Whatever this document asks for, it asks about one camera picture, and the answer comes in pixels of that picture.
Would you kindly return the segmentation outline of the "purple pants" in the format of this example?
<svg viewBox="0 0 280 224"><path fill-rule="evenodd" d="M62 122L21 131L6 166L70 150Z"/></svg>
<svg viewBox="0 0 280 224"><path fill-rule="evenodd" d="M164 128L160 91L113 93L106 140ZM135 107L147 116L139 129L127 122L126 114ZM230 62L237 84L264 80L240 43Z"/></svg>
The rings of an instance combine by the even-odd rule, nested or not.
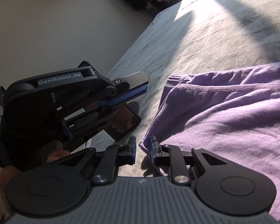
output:
<svg viewBox="0 0 280 224"><path fill-rule="evenodd" d="M183 151L204 148L269 177L277 188L270 214L280 219L280 62L201 74L173 73L149 138Z"/></svg>

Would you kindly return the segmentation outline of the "dark phone on stand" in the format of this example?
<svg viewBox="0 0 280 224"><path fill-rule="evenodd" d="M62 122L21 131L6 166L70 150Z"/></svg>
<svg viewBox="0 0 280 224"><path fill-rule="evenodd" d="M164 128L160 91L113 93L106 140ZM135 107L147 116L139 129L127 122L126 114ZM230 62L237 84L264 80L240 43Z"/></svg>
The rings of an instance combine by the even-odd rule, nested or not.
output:
<svg viewBox="0 0 280 224"><path fill-rule="evenodd" d="M104 131L113 140L119 142L140 124L139 104L138 102L124 103L115 111L114 116L107 121L108 126Z"/></svg>

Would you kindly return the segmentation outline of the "grey bed sheet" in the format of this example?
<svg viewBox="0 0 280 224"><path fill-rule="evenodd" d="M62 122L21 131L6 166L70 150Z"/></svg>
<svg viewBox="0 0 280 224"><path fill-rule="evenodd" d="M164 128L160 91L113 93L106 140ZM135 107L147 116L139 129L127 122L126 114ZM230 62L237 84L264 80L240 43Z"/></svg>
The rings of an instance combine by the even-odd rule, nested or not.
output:
<svg viewBox="0 0 280 224"><path fill-rule="evenodd" d="M280 0L183 0L161 12L119 62L110 78L136 71L150 76L138 101L145 136L167 79L280 62Z"/></svg>

